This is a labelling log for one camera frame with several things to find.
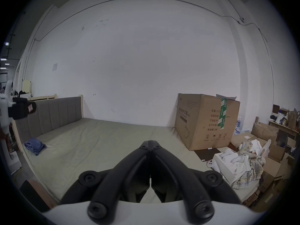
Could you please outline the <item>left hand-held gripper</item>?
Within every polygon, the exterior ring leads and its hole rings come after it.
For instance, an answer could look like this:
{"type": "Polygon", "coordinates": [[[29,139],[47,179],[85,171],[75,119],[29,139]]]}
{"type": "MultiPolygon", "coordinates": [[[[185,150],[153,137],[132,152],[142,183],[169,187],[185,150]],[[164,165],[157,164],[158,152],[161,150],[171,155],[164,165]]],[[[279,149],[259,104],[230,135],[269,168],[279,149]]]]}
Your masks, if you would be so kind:
{"type": "Polygon", "coordinates": [[[9,126],[12,120],[26,118],[29,114],[35,113],[37,105],[34,101],[28,101],[26,98],[14,97],[10,99],[12,92],[12,80],[8,80],[4,93],[0,94],[0,124],[9,126]]]}

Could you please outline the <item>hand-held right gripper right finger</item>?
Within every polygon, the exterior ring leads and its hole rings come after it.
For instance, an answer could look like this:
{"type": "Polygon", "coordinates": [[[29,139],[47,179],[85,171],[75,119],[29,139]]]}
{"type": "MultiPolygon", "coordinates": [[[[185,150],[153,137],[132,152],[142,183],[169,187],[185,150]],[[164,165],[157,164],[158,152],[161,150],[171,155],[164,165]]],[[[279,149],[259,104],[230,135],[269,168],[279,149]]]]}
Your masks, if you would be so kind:
{"type": "Polygon", "coordinates": [[[213,218],[215,208],[212,201],[241,204],[237,194],[219,172],[190,169],[154,140],[150,140],[150,152],[152,164],[156,166],[154,172],[166,172],[175,185],[174,192],[166,195],[166,198],[183,200],[191,224],[205,224],[213,218]]]}

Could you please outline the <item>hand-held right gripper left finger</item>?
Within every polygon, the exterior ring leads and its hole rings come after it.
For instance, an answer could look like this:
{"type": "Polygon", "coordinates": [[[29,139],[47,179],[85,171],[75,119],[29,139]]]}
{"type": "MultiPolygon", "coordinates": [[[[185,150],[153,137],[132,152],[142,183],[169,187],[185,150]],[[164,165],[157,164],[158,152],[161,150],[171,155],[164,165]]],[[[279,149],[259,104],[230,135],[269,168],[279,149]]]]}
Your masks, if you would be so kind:
{"type": "Polygon", "coordinates": [[[89,219],[112,224],[119,201],[140,203],[150,188],[148,158],[148,143],[144,142],[112,169],[82,172],[63,195],[61,204],[89,201],[89,219]]]}

